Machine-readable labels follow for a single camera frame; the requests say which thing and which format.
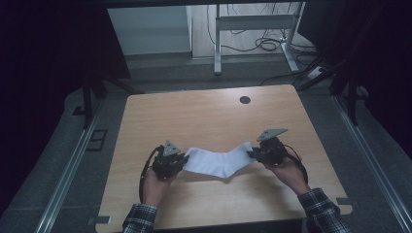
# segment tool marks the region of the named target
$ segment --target dark background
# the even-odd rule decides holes
[[[65,97],[86,79],[130,78],[105,8],[2,1],[1,213],[40,157]]]

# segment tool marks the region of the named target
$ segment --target checkered shirt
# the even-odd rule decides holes
[[[134,204],[123,223],[123,233],[154,231],[157,208],[146,204]]]
[[[307,228],[310,233],[352,232],[340,216],[340,210],[320,188],[297,196],[307,215]],[[153,232],[157,208],[145,204],[133,205],[123,223],[123,233]]]
[[[310,233],[352,232],[340,216],[340,210],[324,194],[321,188],[297,196],[306,212],[307,228]]]

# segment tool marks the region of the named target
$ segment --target wooden table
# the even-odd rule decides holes
[[[248,96],[249,104],[239,99]],[[335,203],[346,198],[326,152],[291,85],[133,95],[127,100],[107,180],[97,232],[119,232],[133,203],[139,177],[152,150],[171,140],[190,147],[230,151],[267,128],[287,127],[278,136],[303,157],[311,187]],[[352,206],[339,206],[342,214]],[[154,229],[185,228],[305,217],[295,194],[255,162],[227,180],[183,171],[158,208]]]

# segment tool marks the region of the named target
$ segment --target metal frame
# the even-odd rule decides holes
[[[264,29],[289,29],[286,42],[281,44],[282,51],[293,73],[299,72],[296,62],[291,55],[291,44],[300,11],[303,3],[300,2],[292,15],[275,16],[228,16],[221,17],[220,5],[216,5],[216,43],[215,43],[215,75],[222,73],[221,31],[228,30],[264,30]]]

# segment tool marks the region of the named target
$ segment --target hand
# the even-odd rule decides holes
[[[302,172],[291,159],[285,158],[285,161],[280,165],[263,165],[266,169],[272,171],[282,183],[290,187],[296,195],[301,195],[311,190],[305,182]]]
[[[166,180],[160,180],[156,176],[155,171],[149,169],[146,173],[145,183],[143,184],[143,204],[157,207],[166,196],[170,184],[175,179],[176,176]]]

